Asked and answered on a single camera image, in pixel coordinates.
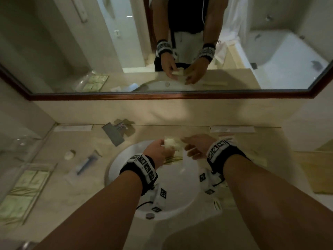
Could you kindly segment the person's right forearm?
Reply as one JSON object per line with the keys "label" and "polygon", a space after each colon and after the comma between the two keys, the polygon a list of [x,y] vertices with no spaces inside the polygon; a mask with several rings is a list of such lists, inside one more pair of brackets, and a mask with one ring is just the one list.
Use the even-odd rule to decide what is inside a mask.
{"label": "person's right forearm", "polygon": [[261,250],[333,250],[333,211],[240,155],[223,174]]}

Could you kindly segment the long white packet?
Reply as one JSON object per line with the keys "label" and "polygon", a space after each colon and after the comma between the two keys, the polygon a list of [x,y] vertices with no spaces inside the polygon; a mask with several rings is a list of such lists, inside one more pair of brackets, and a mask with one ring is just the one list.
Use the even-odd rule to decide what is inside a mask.
{"label": "long white packet", "polygon": [[210,126],[210,133],[256,133],[253,126]]}
{"label": "long white packet", "polygon": [[89,132],[93,125],[57,125],[53,132]]}

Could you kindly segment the pale green sachet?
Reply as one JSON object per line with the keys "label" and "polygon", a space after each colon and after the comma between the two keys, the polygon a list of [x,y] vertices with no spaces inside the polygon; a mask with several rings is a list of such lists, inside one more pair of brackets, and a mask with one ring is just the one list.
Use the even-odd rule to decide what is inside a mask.
{"label": "pale green sachet", "polygon": [[28,188],[29,184],[31,183],[32,179],[36,175],[36,170],[26,170],[22,173],[16,184],[14,185],[13,189],[26,189]]}
{"label": "pale green sachet", "polygon": [[50,176],[50,172],[47,171],[37,171],[34,177],[31,179],[28,188],[32,190],[40,190],[47,179]]}
{"label": "pale green sachet", "polygon": [[0,204],[0,220],[21,220],[33,199],[31,196],[7,195]]}

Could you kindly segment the blue toothbrush in clear packet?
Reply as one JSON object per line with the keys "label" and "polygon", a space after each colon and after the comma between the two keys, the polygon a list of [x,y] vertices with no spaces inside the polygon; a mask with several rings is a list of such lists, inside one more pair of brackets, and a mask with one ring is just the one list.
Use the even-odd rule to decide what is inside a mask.
{"label": "blue toothbrush in clear packet", "polygon": [[71,185],[74,185],[77,179],[82,175],[82,173],[89,168],[91,165],[95,164],[98,159],[102,156],[94,151],[89,157],[84,159],[80,164],[73,168],[67,175],[64,176],[64,179]]}

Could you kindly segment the person's left hand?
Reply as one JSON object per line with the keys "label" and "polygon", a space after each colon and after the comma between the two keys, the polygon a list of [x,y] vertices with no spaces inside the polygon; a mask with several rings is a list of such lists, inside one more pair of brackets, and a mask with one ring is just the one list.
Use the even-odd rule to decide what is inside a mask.
{"label": "person's left hand", "polygon": [[158,160],[158,140],[155,140],[149,144],[148,147],[144,150],[143,154],[153,160],[156,170],[163,166],[165,162],[165,160]]}

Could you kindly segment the person's right hand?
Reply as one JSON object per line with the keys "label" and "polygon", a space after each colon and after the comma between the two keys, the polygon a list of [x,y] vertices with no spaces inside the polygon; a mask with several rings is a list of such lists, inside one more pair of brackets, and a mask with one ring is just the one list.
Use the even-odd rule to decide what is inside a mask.
{"label": "person's right hand", "polygon": [[207,159],[207,152],[210,150],[211,145],[217,141],[217,139],[208,134],[196,135],[200,136],[199,140],[201,144],[201,159]]}

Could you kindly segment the white sink basin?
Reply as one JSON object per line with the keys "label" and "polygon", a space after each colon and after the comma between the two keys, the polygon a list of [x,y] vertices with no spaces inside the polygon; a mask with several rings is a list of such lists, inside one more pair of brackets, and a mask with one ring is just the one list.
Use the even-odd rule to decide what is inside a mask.
{"label": "white sink basin", "polygon": [[150,197],[152,190],[149,190],[144,196],[140,198],[139,204],[135,211],[135,217],[145,219],[147,213],[154,213],[153,220],[170,219],[188,208],[202,192],[199,183],[199,173],[208,168],[200,167],[198,160],[193,160],[187,156],[187,152],[183,149],[175,151],[174,156],[183,156],[183,161],[171,165],[163,165],[157,169],[158,179],[154,186],[158,183],[164,186],[167,191],[166,207],[165,210],[155,213],[151,210],[152,202]]}

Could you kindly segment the striped green packet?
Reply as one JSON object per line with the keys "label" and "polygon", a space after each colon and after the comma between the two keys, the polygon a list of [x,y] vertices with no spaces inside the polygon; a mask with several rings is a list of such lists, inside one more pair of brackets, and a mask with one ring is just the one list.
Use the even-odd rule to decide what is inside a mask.
{"label": "striped green packet", "polygon": [[183,161],[183,156],[176,155],[176,156],[172,156],[172,157],[167,157],[164,162],[164,165],[176,164],[181,161]]}

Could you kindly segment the clear glass tray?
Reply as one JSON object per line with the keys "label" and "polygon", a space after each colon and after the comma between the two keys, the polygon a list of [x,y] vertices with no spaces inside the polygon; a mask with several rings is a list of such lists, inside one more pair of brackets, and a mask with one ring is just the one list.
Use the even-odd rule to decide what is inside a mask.
{"label": "clear glass tray", "polygon": [[[45,161],[44,162],[28,163],[28,164],[24,165],[23,172],[26,171],[26,170],[47,171],[47,172],[50,172],[50,176],[49,176],[49,178],[50,178],[51,175],[52,175],[52,173],[53,173],[53,171],[55,170],[57,164],[58,163],[53,163],[53,162],[52,163],[46,163]],[[39,199],[39,196],[41,195],[41,193],[42,193],[44,187],[46,186],[49,178],[45,182],[44,186],[40,190],[37,190],[37,191],[29,189],[29,188],[26,188],[26,189],[13,189],[14,185],[18,181],[18,179],[17,179],[15,181],[15,184],[13,185],[13,187],[11,187],[11,189],[9,190],[9,192],[6,194],[6,196],[7,195],[13,195],[13,196],[31,196],[34,199],[31,202],[28,210],[26,211],[25,215],[23,216],[23,218],[21,220],[11,220],[11,221],[1,221],[0,220],[0,227],[14,228],[14,227],[17,227],[17,226],[20,226],[20,225],[24,224],[26,222],[29,214],[31,213],[33,207],[35,206],[35,203]]]}

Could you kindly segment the person's left forearm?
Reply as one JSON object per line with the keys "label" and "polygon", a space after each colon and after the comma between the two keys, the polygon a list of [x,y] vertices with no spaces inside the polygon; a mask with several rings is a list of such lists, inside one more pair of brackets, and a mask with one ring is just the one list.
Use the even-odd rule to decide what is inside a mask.
{"label": "person's left forearm", "polygon": [[122,250],[142,193],[125,171],[43,239],[34,250]]}

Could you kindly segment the wood framed wall mirror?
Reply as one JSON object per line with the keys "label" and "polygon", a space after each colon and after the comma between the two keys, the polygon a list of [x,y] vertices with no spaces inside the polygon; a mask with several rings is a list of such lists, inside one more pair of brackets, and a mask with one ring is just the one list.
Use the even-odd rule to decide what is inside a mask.
{"label": "wood framed wall mirror", "polygon": [[333,0],[0,0],[0,78],[36,101],[314,98]]}

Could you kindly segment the cream soap bar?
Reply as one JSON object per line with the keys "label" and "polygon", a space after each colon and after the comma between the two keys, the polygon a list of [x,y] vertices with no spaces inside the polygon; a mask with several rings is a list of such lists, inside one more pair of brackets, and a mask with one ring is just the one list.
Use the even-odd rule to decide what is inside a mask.
{"label": "cream soap bar", "polygon": [[186,143],[184,143],[180,138],[176,137],[165,137],[164,146],[167,149],[173,148],[176,151],[181,151],[185,148]]}

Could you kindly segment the black marker wristband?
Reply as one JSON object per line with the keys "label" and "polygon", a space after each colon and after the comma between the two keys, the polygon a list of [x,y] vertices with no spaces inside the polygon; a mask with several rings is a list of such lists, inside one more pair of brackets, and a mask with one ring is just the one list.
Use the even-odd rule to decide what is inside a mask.
{"label": "black marker wristband", "polygon": [[240,155],[250,160],[243,151],[241,151],[233,142],[227,140],[218,140],[214,142],[207,151],[207,162],[211,167],[212,173],[219,173],[224,181],[224,164],[232,155]]}
{"label": "black marker wristband", "polygon": [[119,175],[125,171],[132,171],[137,174],[142,183],[142,193],[144,196],[149,190],[154,187],[158,178],[155,169],[155,163],[151,157],[144,154],[135,154],[127,160],[126,164],[121,168]]}

